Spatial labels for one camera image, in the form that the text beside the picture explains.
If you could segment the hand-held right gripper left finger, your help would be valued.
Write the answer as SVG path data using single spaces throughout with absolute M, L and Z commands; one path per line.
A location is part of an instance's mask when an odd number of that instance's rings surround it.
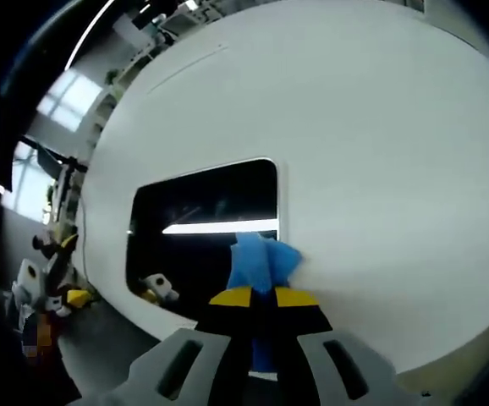
M 142 354 L 114 389 L 79 400 L 80 405 L 231 405 L 251 362 L 245 316 L 252 289 L 230 288 L 212 298 L 196 329 L 181 328 Z

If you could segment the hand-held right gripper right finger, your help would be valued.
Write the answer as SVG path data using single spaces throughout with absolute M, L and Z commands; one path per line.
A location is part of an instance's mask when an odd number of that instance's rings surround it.
M 302 290 L 274 288 L 278 379 L 291 404 L 412 405 L 393 364 L 348 332 L 332 328 L 318 300 Z

